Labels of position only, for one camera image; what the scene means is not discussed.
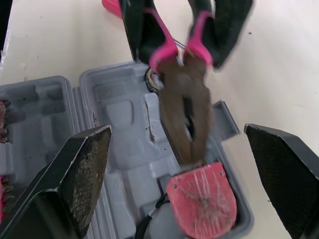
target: pink pliers handle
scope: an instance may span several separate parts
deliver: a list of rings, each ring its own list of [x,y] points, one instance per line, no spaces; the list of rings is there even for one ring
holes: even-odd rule
[[[193,26],[186,51],[203,59],[206,65],[219,68],[237,42],[252,0],[216,0],[215,15],[210,0],[188,2],[193,12]],[[157,69],[161,61],[178,54],[153,0],[120,0],[120,4],[135,61]]]

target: gray plastic tool case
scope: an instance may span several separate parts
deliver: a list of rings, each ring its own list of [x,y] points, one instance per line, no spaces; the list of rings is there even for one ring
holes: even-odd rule
[[[147,66],[134,63],[89,70],[73,92],[62,77],[1,86],[0,99],[11,101],[11,106],[8,143],[0,144],[0,175],[9,175],[13,193],[21,194],[68,137],[109,124],[106,174],[86,237],[134,238],[136,224],[160,197],[159,183],[165,188],[170,176],[185,170],[177,164],[161,126],[157,95],[146,88],[146,70]],[[224,102],[213,107],[206,160],[223,164],[238,207],[235,226],[220,238],[237,239],[251,229],[253,215],[221,142],[239,131]],[[145,238],[185,238],[169,204],[151,221]]]

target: pliers jaw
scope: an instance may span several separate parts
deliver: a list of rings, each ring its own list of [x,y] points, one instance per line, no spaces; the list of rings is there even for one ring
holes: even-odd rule
[[[159,65],[164,87],[159,91],[162,126],[180,164],[205,158],[211,125],[209,89],[204,85],[205,61],[186,54],[184,65],[176,57]]]

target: white table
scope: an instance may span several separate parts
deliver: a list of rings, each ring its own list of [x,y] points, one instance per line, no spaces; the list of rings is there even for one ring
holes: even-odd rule
[[[173,37],[185,42],[187,1],[156,4]],[[244,124],[298,135],[319,154],[318,10],[315,0],[258,0],[228,64],[207,76],[213,101],[227,103],[241,130],[223,145],[255,217],[247,239],[290,236],[268,202]],[[123,23],[100,0],[15,0],[0,84],[62,75],[77,86],[85,70],[127,61]]]

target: scratched red plastic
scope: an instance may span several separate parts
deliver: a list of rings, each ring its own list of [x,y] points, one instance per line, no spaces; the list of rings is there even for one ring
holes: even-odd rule
[[[173,177],[167,194],[181,229],[195,239],[214,239],[234,226],[237,204],[220,162]]]

